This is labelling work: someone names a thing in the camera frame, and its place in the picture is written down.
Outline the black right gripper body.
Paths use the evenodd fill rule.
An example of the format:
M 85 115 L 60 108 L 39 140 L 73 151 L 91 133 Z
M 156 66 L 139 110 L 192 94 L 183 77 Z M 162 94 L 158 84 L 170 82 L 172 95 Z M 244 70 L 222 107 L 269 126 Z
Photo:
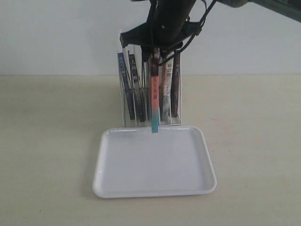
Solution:
M 150 10 L 143 26 L 141 49 L 173 51 L 194 31 L 189 28 L 188 17 L 195 0 L 151 0 Z

